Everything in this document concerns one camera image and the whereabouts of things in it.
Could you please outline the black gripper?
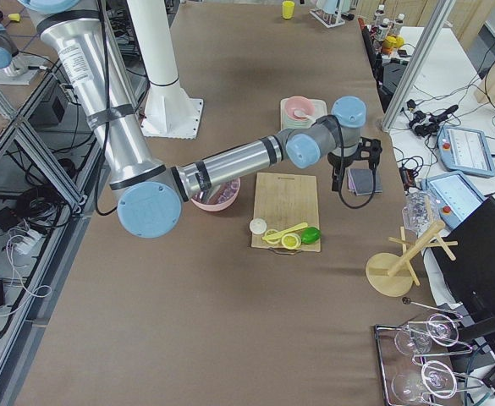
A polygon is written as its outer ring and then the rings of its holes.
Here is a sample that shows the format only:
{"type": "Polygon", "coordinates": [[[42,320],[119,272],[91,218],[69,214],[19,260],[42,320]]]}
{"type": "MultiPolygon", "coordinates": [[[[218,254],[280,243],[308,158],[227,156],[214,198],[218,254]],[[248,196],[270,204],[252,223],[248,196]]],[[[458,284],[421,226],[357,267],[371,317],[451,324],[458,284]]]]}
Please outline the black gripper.
{"type": "Polygon", "coordinates": [[[372,171],[376,171],[382,154],[382,142],[379,139],[360,138],[356,150],[350,156],[342,156],[341,149],[327,154],[328,162],[333,166],[332,191],[340,191],[343,185],[343,176],[340,171],[356,161],[367,161],[372,171]]]}

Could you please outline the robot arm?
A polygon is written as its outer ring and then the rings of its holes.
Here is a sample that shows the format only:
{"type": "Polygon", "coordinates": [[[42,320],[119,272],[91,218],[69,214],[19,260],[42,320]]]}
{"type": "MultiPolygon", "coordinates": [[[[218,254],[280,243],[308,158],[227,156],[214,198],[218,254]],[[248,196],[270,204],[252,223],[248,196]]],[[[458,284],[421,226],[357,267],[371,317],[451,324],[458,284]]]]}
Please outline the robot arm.
{"type": "Polygon", "coordinates": [[[306,168],[326,157],[340,180],[354,161],[376,169],[381,142],[361,135],[366,105],[344,96],[333,111],[305,129],[284,129],[184,167],[156,159],[143,135],[127,91],[124,68],[111,58],[113,38],[98,1],[29,1],[26,7],[41,39],[58,54],[86,120],[111,169],[118,218],[135,236],[156,238],[177,224],[182,205],[200,192],[284,160],[306,168]]]}

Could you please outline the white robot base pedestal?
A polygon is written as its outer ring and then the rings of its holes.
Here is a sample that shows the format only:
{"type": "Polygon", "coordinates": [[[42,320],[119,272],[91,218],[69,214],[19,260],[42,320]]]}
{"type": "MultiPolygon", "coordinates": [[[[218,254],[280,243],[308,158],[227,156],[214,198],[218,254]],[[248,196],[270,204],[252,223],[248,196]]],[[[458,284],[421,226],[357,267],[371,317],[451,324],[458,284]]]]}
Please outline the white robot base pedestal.
{"type": "Polygon", "coordinates": [[[150,84],[141,123],[144,135],[193,140],[204,101],[189,97],[180,84],[165,2],[127,4],[150,84]]]}

